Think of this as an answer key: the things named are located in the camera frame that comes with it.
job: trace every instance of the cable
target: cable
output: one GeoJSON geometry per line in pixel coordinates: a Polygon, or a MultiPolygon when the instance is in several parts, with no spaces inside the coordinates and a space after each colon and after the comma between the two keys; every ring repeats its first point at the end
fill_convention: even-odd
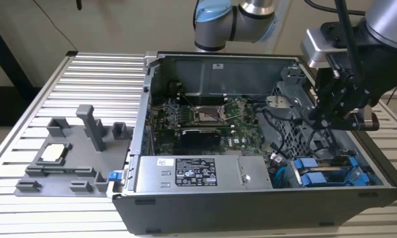
{"type": "MultiPolygon", "coordinates": [[[[332,13],[338,13],[338,9],[335,8],[331,8],[331,7],[327,7],[327,6],[322,6],[322,5],[318,5],[315,2],[312,2],[312,0],[304,0],[306,3],[316,8],[318,10],[322,10],[322,11],[328,11],[328,12],[332,12],[332,13]]],[[[364,11],[358,11],[358,10],[348,10],[347,13],[350,15],[358,15],[358,16],[364,16],[366,15],[366,12],[364,11]]]]}
{"type": "Polygon", "coordinates": [[[363,71],[359,50],[358,50],[355,37],[354,37],[351,18],[347,14],[346,0],[335,0],[335,1],[336,1],[336,7],[339,10],[338,15],[339,15],[339,20],[340,20],[340,25],[342,25],[342,28],[344,31],[344,35],[346,35],[346,45],[347,45],[350,60],[351,60],[351,64],[352,64],[352,69],[358,76],[358,79],[363,80],[364,79],[364,71],[363,71]]]}
{"type": "Polygon", "coordinates": [[[395,95],[396,91],[397,91],[397,87],[395,88],[395,90],[394,90],[394,92],[392,92],[392,94],[391,94],[390,100],[387,101],[387,105],[390,105],[391,100],[392,100],[392,98],[394,98],[394,95],[395,95]]]}
{"type": "Polygon", "coordinates": [[[54,20],[51,19],[51,17],[48,16],[47,12],[44,11],[43,7],[40,6],[40,4],[38,3],[36,0],[32,0],[35,2],[35,4],[39,6],[39,8],[42,9],[43,13],[46,14],[47,18],[50,19],[54,27],[56,28],[56,30],[60,32],[60,34],[67,38],[68,42],[71,43],[72,47],[75,48],[76,51],[79,51],[79,48],[74,45],[72,41],[70,40],[70,38],[67,37],[67,35],[62,32],[62,30],[58,28],[54,20]]]}
{"type": "Polygon", "coordinates": [[[311,136],[310,136],[310,139],[307,140],[306,146],[310,149],[311,154],[319,159],[319,155],[316,154],[316,152],[311,148],[311,141],[312,141],[312,139],[315,137],[316,132],[318,132],[318,130],[312,131],[311,136]]]}
{"type": "Polygon", "coordinates": [[[274,130],[276,130],[276,132],[282,136],[282,144],[280,144],[279,149],[276,151],[276,154],[279,154],[283,151],[283,147],[284,147],[284,144],[286,144],[286,136],[284,136],[282,130],[278,128],[278,126],[270,120],[267,113],[268,113],[268,109],[263,109],[263,115],[264,115],[264,118],[266,118],[266,121],[267,121],[268,125],[274,128],[274,130]]]}
{"type": "Polygon", "coordinates": [[[322,147],[322,148],[314,150],[314,152],[316,153],[318,151],[324,150],[324,149],[330,149],[330,147],[322,147]]]}
{"type": "Polygon", "coordinates": [[[200,0],[196,1],[195,12],[194,12],[194,29],[196,30],[196,11],[199,6],[200,0]]]}

